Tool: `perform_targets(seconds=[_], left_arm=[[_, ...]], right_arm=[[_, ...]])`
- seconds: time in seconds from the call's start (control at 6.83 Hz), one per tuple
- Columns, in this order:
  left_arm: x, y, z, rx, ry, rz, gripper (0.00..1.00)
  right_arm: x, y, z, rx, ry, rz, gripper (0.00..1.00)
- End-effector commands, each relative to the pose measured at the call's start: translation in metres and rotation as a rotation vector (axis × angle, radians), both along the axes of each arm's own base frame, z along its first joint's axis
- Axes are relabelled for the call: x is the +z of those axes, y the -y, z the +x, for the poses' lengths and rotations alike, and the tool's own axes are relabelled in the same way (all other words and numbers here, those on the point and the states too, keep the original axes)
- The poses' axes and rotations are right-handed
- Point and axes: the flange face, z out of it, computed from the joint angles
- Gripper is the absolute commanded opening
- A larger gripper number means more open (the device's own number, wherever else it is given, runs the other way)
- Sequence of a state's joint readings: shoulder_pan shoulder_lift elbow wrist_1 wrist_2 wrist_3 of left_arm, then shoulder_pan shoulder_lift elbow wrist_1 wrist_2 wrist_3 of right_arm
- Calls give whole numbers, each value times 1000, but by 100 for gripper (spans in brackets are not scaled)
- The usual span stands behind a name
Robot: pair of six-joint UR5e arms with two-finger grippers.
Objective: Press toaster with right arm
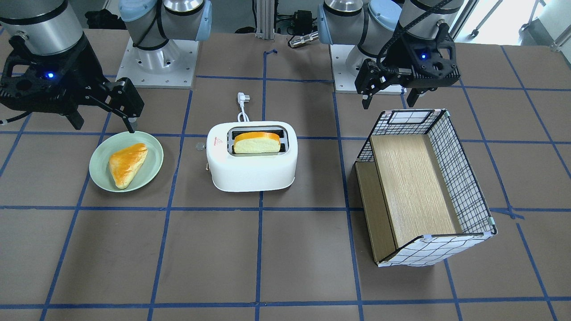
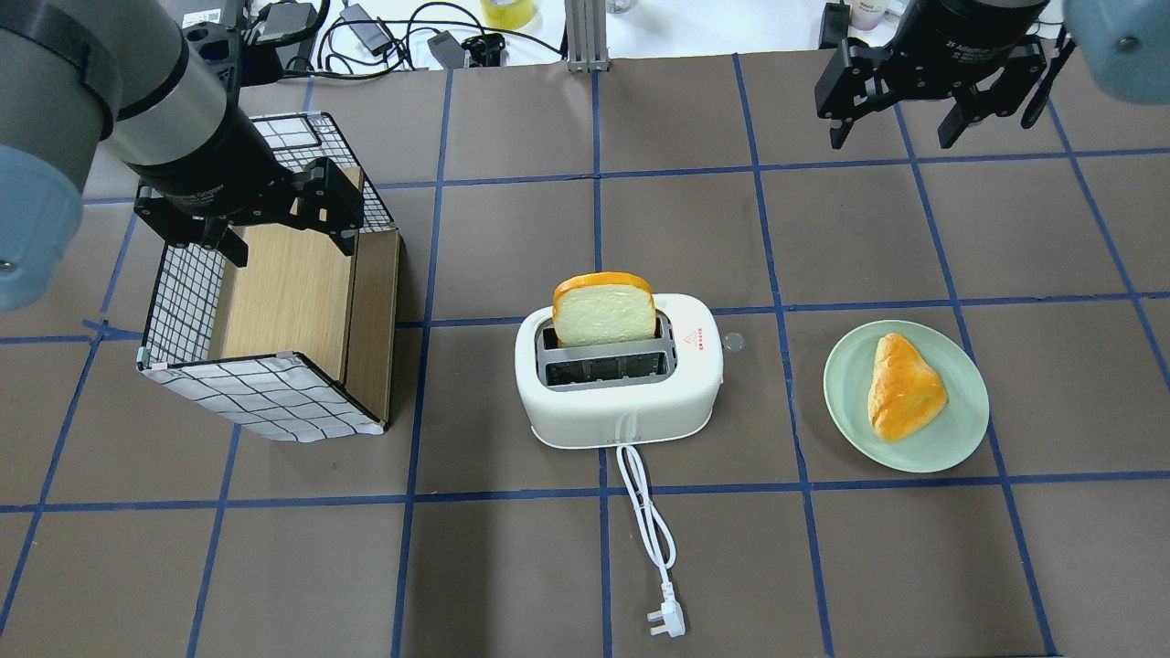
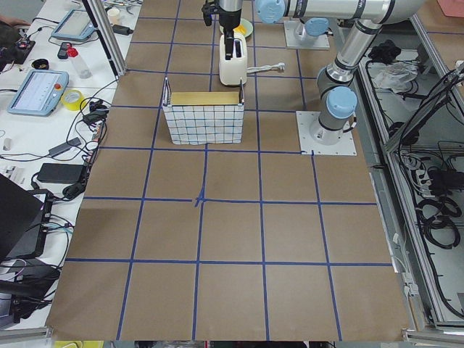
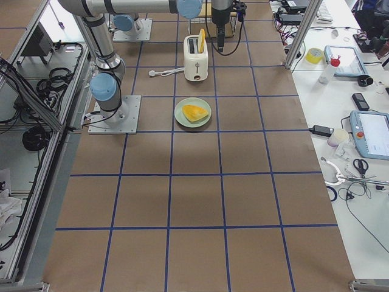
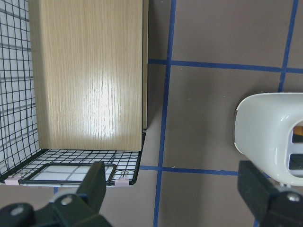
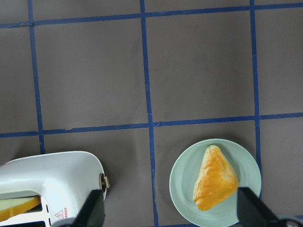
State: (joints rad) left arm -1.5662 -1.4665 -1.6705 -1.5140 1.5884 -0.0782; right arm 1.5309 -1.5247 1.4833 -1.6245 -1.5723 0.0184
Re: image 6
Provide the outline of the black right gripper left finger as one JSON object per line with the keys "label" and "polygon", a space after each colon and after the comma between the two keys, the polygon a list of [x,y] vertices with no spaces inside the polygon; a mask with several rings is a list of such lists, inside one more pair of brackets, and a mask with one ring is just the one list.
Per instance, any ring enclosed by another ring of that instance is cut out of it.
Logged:
{"label": "black right gripper left finger", "polygon": [[103,192],[92,190],[73,222],[74,227],[102,227],[105,220]]}

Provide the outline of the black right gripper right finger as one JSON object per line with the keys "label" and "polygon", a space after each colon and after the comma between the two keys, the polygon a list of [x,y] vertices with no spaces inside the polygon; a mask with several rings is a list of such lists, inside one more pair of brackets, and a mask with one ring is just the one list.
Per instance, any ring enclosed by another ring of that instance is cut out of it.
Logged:
{"label": "black right gripper right finger", "polygon": [[249,188],[237,191],[237,217],[243,227],[276,227],[277,216]]}

